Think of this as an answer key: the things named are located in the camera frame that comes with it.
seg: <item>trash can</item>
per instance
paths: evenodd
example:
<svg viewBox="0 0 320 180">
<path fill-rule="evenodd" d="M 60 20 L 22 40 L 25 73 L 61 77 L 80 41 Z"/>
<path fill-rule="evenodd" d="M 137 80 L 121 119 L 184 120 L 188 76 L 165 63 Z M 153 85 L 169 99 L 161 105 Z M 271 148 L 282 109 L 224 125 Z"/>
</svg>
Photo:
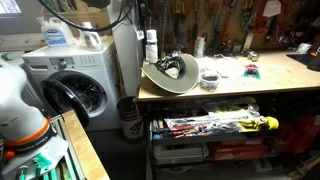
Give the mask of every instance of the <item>trash can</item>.
<svg viewBox="0 0 320 180">
<path fill-rule="evenodd" d="M 130 144 L 141 142 L 141 117 L 136 109 L 134 97 L 126 97 L 117 103 L 122 130 Z"/>
</svg>

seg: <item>storage bin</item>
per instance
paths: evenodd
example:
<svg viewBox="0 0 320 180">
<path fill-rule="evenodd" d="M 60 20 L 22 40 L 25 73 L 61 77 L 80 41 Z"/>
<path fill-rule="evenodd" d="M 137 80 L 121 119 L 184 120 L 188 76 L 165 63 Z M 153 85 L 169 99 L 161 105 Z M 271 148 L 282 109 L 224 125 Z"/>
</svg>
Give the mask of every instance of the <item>storage bin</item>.
<svg viewBox="0 0 320 180">
<path fill-rule="evenodd" d="M 239 146 L 239 145 L 259 145 L 263 142 L 264 138 L 252 138 L 252 139 L 241 139 L 232 141 L 222 141 L 223 146 Z"/>
<path fill-rule="evenodd" d="M 244 146 L 218 146 L 210 149 L 214 160 L 245 160 L 260 158 L 266 151 L 264 144 Z"/>
<path fill-rule="evenodd" d="M 208 155 L 205 143 L 154 147 L 154 157 L 159 164 L 200 162 Z"/>
</svg>

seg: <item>front-loading washer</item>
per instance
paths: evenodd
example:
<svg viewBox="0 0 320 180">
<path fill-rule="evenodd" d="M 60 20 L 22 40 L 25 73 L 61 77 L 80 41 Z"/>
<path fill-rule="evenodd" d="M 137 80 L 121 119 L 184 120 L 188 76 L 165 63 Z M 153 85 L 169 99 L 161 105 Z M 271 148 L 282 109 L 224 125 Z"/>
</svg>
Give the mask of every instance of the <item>front-loading washer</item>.
<svg viewBox="0 0 320 180">
<path fill-rule="evenodd" d="M 102 51 L 46 46 L 22 56 L 50 116 L 73 109 L 86 131 L 121 128 L 113 37 L 103 45 Z"/>
</svg>

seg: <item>bottle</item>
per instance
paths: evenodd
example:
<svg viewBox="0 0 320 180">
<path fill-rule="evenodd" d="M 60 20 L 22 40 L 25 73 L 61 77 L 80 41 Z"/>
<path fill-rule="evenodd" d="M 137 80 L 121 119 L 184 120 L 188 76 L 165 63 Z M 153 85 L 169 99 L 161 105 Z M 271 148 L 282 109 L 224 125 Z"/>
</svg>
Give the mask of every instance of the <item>bottle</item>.
<svg viewBox="0 0 320 180">
<path fill-rule="evenodd" d="M 199 41 L 201 40 L 201 36 L 197 36 L 197 39 L 194 43 L 193 56 L 196 57 L 198 51 Z"/>
<path fill-rule="evenodd" d="M 206 43 L 204 42 L 204 38 L 200 38 L 199 42 L 197 43 L 197 51 L 196 51 L 195 58 L 203 57 L 205 45 Z"/>
<path fill-rule="evenodd" d="M 82 22 L 82 25 L 88 29 L 92 28 L 90 22 Z M 101 51 L 103 49 L 100 36 L 97 32 L 83 31 L 83 35 L 88 50 Z"/>
<path fill-rule="evenodd" d="M 48 46 L 69 46 L 74 43 L 73 34 L 65 22 L 56 17 L 51 17 L 47 21 L 43 16 L 37 20 L 41 24 L 41 32 Z"/>
<path fill-rule="evenodd" d="M 158 62 L 157 31 L 154 29 L 147 30 L 146 61 Z"/>
</svg>

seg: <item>white appliance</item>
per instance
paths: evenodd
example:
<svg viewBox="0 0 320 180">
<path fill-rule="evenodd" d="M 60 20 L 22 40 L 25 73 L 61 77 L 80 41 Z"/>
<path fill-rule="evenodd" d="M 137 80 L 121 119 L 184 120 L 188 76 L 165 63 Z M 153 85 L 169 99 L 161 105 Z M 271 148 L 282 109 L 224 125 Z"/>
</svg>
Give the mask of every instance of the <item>white appliance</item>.
<svg viewBox="0 0 320 180">
<path fill-rule="evenodd" d="M 23 55 L 49 115 L 73 109 L 87 131 L 121 128 L 113 37 L 103 44 L 102 51 L 89 51 L 84 45 L 46 46 Z"/>
</svg>

